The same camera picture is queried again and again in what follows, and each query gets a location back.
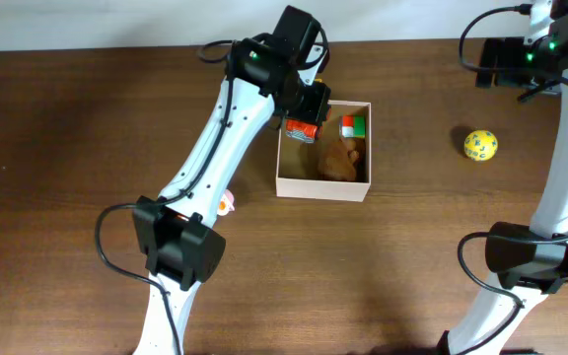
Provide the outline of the red toy fire truck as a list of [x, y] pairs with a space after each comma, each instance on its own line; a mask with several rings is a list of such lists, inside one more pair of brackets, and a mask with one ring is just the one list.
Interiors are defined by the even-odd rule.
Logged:
[[331, 105], [320, 111], [306, 111], [298, 116], [287, 117], [285, 133], [288, 137], [312, 144], [320, 139], [324, 123], [331, 114]]

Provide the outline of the colourful puzzle cube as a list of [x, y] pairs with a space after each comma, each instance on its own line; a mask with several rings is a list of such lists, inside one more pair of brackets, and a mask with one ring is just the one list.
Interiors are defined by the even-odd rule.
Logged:
[[364, 139], [367, 119], [364, 115], [343, 115], [339, 122], [339, 134], [342, 138]]

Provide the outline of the brown plush toy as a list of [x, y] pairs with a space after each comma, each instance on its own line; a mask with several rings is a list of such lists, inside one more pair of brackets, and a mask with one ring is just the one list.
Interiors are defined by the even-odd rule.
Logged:
[[339, 138], [322, 151], [318, 163], [319, 176], [325, 180], [354, 182], [365, 153], [364, 139]]

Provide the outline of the pink cardboard box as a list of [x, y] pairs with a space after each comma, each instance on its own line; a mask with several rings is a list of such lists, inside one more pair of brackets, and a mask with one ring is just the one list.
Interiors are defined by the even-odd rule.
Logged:
[[[278, 197], [324, 199], [362, 202], [372, 182], [372, 104], [330, 100], [329, 119], [315, 143], [305, 143], [288, 137], [286, 125], [280, 130], [276, 165], [276, 195]], [[365, 120], [364, 148], [357, 165], [356, 181], [334, 181], [320, 177], [321, 154], [339, 138], [343, 115], [362, 116]]]

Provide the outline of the yellow lettered ball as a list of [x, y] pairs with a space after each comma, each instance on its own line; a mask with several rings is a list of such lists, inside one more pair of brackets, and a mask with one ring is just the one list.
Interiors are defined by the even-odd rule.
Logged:
[[499, 144], [496, 136], [487, 130], [470, 132], [463, 141], [464, 154], [475, 162], [485, 162], [497, 153]]

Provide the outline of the white pink toy duck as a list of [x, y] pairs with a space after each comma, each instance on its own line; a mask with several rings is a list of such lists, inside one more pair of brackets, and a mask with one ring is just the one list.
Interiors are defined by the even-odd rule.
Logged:
[[229, 189], [226, 189], [223, 195], [221, 196], [221, 200], [219, 202], [217, 209], [217, 215], [226, 216], [230, 212], [234, 211], [235, 211], [235, 197]]

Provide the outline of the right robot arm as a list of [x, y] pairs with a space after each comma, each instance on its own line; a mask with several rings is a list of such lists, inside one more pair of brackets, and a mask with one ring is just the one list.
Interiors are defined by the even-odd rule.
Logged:
[[547, 182], [528, 225], [495, 223], [463, 237], [485, 241], [487, 279], [461, 322], [443, 333], [439, 354], [501, 354], [523, 318], [568, 284], [568, 1], [531, 1], [512, 7], [530, 19], [522, 37], [489, 38], [477, 65], [476, 86], [519, 87], [526, 102], [543, 92], [561, 99], [560, 118]]

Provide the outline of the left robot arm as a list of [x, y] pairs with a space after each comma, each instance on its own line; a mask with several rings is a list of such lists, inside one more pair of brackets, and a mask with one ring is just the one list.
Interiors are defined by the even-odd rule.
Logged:
[[152, 282], [137, 353], [182, 353], [196, 292], [226, 246], [213, 226], [231, 177], [273, 115], [292, 123], [296, 138], [320, 137], [330, 89], [315, 77], [328, 59], [320, 22], [293, 6], [272, 33], [232, 42], [216, 106], [196, 145], [159, 196], [140, 197], [132, 213]]

